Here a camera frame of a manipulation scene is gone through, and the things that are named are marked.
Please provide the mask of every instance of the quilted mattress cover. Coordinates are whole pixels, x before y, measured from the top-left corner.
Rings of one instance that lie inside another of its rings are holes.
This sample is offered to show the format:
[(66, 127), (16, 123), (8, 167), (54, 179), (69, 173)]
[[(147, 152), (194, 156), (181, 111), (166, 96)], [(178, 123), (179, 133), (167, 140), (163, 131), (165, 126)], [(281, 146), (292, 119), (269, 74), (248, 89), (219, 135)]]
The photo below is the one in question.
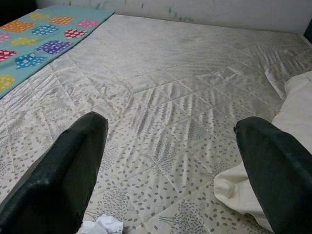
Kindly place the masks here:
[(233, 133), (269, 121), (312, 68), (298, 35), (113, 15), (0, 100), (0, 201), (58, 135), (93, 110), (109, 135), (85, 220), (127, 234), (260, 234), (213, 193), (241, 162)]

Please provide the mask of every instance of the yellow patch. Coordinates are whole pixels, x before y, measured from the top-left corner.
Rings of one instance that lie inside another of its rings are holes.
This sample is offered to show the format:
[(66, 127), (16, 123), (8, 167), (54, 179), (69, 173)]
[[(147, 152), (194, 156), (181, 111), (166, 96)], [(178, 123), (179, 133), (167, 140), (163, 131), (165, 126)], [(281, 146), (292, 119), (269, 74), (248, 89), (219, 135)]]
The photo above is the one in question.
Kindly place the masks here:
[(52, 19), (50, 19), (49, 23), (57, 23), (57, 24), (69, 24), (71, 21), (73, 21), (75, 18), (70, 16), (55, 16)]
[(44, 19), (47, 19), (47, 18), (50, 17), (48, 14), (44, 14), (44, 13), (36, 12), (36, 11), (30, 13), (28, 16), (29, 16), (29, 18), (31, 18), (32, 20), (44, 20)]
[(16, 46), (16, 45), (32, 45), (37, 43), (38, 41), (40, 41), (39, 38), (28, 38), (28, 37), (24, 37), (24, 38), (16, 38), (15, 40), (13, 40), (11, 42), (12, 46)]
[(1, 29), (9, 32), (16, 32), (20, 33), (23, 32), (33, 26), (35, 26), (35, 23), (29, 23), (29, 22), (23, 22), (19, 19), (14, 20), (10, 23), (5, 24), (4, 26), (0, 27)]
[(0, 92), (9, 89), (15, 83), (14, 76), (9, 74), (0, 75)]

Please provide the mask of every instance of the crumpled white fabric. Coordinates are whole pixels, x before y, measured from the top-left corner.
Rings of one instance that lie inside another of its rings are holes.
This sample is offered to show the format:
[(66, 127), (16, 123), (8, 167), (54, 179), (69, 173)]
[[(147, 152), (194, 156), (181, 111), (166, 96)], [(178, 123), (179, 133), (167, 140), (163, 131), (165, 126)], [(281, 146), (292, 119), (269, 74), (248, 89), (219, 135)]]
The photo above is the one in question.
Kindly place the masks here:
[(243, 163), (214, 178), (214, 195), (233, 210), (251, 214), (260, 226), (273, 232), (254, 194)]
[(81, 234), (122, 234), (122, 229), (123, 222), (103, 214), (96, 222), (84, 221)]
[[(272, 124), (291, 134), (312, 154), (312, 71), (292, 77), (285, 91), (287, 98)], [(233, 210), (251, 214), (259, 225), (272, 231), (243, 163), (214, 178), (214, 195)]]

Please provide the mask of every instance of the blanket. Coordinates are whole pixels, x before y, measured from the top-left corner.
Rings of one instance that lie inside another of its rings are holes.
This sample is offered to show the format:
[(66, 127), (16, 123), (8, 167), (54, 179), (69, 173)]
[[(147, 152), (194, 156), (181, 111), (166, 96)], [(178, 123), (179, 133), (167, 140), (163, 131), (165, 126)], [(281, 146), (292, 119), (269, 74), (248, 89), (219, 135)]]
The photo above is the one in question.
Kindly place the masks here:
[(112, 13), (50, 6), (0, 27), (0, 98), (78, 44)]

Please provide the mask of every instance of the red patch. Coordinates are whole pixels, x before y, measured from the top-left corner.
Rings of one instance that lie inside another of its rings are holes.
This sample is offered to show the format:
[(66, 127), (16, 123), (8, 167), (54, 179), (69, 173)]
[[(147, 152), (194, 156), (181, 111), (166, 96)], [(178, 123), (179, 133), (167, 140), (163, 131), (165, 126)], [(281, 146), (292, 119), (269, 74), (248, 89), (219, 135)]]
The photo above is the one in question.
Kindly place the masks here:
[(71, 38), (78, 38), (81, 37), (83, 35), (85, 35), (87, 33), (87, 31), (79, 31), (78, 29), (69, 29), (67, 31), (64, 32), (64, 35), (71, 39)]
[(8, 50), (0, 50), (0, 62), (6, 60), (8, 57), (15, 55), (15, 51), (8, 51)]

